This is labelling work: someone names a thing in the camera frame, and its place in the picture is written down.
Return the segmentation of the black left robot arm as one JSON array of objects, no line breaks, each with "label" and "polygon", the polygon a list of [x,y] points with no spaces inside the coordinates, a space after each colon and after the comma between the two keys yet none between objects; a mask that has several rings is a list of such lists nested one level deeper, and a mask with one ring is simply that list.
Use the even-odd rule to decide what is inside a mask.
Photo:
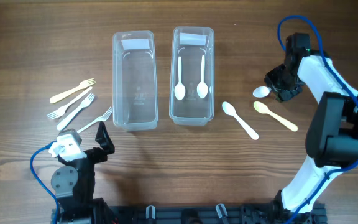
[{"label": "black left robot arm", "polygon": [[99,122],[95,141],[98,147],[82,151],[82,139],[75,129],[61,131],[48,152],[63,167],[51,178],[59,204],[54,214],[57,223],[118,223],[119,219],[102,198],[93,198],[95,165],[115,153],[105,124]]}]

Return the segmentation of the yellow plastic spoon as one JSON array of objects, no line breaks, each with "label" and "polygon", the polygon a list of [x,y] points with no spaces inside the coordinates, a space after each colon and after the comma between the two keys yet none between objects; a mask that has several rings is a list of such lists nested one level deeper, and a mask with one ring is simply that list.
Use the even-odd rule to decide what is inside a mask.
[{"label": "yellow plastic spoon", "polygon": [[298,126],[293,124],[292,122],[290,122],[289,120],[277,115],[276,113],[272,112],[267,105],[263,104],[262,102],[259,101],[255,101],[253,103],[253,106],[255,108],[255,110],[258,113],[261,114],[268,114],[271,117],[275,118],[278,122],[282,123],[285,127],[287,127],[289,130],[293,131],[293,132],[297,132],[298,131]]}]

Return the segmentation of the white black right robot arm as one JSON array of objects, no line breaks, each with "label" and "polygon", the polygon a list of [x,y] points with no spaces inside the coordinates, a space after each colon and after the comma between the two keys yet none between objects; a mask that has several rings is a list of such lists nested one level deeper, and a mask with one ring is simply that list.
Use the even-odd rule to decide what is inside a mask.
[{"label": "white black right robot arm", "polygon": [[311,49],[308,34],[286,39],[284,63],[264,82],[279,102],[292,99],[306,85],[318,102],[308,128],[306,159],[275,205],[290,213],[308,213],[329,183],[358,160],[358,91],[336,71],[325,52]]}]

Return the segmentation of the thin white spoon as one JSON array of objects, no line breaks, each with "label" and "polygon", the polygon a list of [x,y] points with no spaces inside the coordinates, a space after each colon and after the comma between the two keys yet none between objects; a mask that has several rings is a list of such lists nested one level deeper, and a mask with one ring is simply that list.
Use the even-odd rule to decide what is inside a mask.
[{"label": "thin white spoon", "polygon": [[267,86],[260,86],[253,91],[252,95],[256,98],[265,98],[269,96],[270,92],[271,88]]},{"label": "thin white spoon", "polygon": [[177,100],[182,100],[186,94],[186,88],[182,83],[182,59],[178,57],[178,83],[174,88],[174,94]]},{"label": "thin white spoon", "polygon": [[197,94],[200,98],[205,98],[208,94],[208,86],[204,80],[205,78],[205,56],[201,58],[201,81],[197,85]]}]

